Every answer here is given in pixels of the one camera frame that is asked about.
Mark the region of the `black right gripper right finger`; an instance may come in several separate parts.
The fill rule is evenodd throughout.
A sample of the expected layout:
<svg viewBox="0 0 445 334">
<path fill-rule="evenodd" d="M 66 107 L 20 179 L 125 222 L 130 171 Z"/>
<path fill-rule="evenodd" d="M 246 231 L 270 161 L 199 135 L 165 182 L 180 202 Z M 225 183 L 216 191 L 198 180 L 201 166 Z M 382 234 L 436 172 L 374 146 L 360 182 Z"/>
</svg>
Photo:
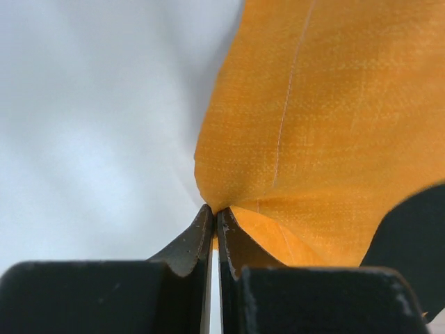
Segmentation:
<svg viewBox="0 0 445 334">
<path fill-rule="evenodd" d="M 216 217 L 224 333 L 427 333 L 402 276 L 387 268 L 288 267 Z"/>
</svg>

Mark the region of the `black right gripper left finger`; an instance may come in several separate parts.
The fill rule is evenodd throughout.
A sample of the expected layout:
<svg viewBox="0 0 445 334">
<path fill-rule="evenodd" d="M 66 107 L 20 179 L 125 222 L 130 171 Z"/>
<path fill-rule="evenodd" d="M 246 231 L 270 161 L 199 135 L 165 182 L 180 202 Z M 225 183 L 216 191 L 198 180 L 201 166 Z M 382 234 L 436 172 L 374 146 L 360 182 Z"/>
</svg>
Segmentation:
<svg viewBox="0 0 445 334">
<path fill-rule="evenodd" d="M 147 260 L 27 261 L 1 277 L 2 333 L 208 333 L 213 215 Z"/>
</svg>

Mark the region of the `orange Mickey Mouse placemat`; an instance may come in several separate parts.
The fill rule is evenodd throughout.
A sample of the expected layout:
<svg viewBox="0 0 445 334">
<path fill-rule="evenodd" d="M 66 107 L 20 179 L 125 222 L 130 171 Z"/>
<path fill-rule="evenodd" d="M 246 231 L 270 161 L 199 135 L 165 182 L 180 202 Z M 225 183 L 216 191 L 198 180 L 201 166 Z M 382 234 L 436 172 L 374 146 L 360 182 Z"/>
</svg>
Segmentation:
<svg viewBox="0 0 445 334">
<path fill-rule="evenodd" d="M 195 179 L 280 261 L 359 265 L 444 179 L 444 2 L 246 1 Z"/>
</svg>

